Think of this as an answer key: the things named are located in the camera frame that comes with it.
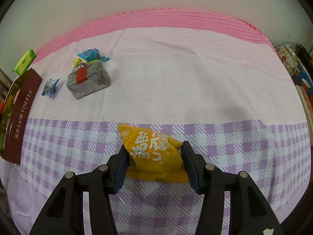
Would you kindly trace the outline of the clutter at right table edge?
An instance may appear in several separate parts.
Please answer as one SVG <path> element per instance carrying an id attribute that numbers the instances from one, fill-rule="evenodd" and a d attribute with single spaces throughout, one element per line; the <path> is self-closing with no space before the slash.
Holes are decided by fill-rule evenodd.
<path id="1" fill-rule="evenodd" d="M 275 50 L 304 101 L 307 120 L 312 123 L 312 57 L 301 44 L 286 42 Z"/>

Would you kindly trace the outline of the pink and purple checked tablecloth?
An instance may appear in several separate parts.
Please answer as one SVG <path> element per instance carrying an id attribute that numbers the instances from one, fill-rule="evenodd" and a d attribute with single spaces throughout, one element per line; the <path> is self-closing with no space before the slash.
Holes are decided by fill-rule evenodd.
<path id="1" fill-rule="evenodd" d="M 66 87 L 77 54 L 96 48 L 111 85 L 81 99 Z M 59 79 L 37 94 L 20 165 L 1 161 L 13 221 L 28 234 L 62 176 L 119 151 L 119 124 L 189 141 L 223 171 L 248 172 L 285 220 L 310 180 L 310 139 L 292 79 L 266 36 L 241 19 L 160 9 L 88 23 L 36 51 L 32 67 Z"/>

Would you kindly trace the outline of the yellow snack packet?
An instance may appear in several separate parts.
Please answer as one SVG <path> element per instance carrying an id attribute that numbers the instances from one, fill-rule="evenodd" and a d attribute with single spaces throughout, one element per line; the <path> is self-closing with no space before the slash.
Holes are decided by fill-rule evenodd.
<path id="1" fill-rule="evenodd" d="M 189 181 L 180 154 L 180 141 L 148 128 L 122 124 L 118 129 L 130 154 L 126 177 L 160 183 Z"/>

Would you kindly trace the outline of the blue candy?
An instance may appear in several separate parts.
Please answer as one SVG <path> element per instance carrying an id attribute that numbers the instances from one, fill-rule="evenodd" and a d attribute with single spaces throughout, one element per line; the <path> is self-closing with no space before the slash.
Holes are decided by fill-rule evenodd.
<path id="1" fill-rule="evenodd" d="M 110 60 L 110 57 L 101 56 L 99 53 L 99 50 L 96 48 L 85 50 L 77 54 L 77 56 L 83 61 L 87 61 L 88 63 L 91 63 L 92 61 L 98 61 L 98 60 L 101 60 L 102 62 L 106 62 Z"/>

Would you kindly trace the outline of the brown and gold toffee tin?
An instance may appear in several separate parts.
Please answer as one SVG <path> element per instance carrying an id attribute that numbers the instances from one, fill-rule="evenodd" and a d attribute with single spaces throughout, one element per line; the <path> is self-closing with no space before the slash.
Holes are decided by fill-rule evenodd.
<path id="1" fill-rule="evenodd" d="M 41 83 L 42 77 L 29 69 L 13 82 L 8 92 L 1 120 L 1 157 L 7 162 L 21 163 L 24 131 Z"/>

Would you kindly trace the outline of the grey foil snack packet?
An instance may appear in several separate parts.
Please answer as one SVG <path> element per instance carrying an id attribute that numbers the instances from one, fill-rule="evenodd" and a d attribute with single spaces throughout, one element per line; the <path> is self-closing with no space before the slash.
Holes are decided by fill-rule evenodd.
<path id="1" fill-rule="evenodd" d="M 101 60 L 80 63 L 68 74 L 66 87 L 75 99 L 81 99 L 111 85 L 111 78 Z"/>

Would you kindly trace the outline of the yellow candy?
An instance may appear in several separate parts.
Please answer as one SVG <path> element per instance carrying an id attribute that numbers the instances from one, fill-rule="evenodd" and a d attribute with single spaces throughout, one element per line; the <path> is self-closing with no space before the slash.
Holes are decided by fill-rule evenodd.
<path id="1" fill-rule="evenodd" d="M 74 63 L 73 63 L 73 68 L 76 68 L 79 64 L 91 64 L 96 62 L 97 60 L 93 60 L 93 61 L 84 61 L 81 58 L 77 58 Z"/>

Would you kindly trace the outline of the green tissue pack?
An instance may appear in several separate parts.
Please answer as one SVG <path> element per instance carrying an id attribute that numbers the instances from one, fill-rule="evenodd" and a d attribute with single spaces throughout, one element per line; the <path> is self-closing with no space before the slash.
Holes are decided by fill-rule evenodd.
<path id="1" fill-rule="evenodd" d="M 36 58 L 36 54 L 34 53 L 33 49 L 29 49 L 24 53 L 21 59 L 16 63 L 16 66 L 13 69 L 18 76 L 21 76 L 26 72 L 29 68 L 33 60 Z"/>

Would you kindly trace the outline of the small blue-ended foil candy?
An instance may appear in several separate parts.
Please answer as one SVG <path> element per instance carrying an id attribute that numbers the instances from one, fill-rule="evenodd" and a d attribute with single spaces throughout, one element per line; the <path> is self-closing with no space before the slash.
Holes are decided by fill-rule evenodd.
<path id="1" fill-rule="evenodd" d="M 56 91 L 56 86 L 59 82 L 59 79 L 53 80 L 49 79 L 46 83 L 45 86 L 43 87 L 43 91 L 41 93 L 42 96 L 48 96 L 49 98 L 52 98 L 55 94 Z"/>

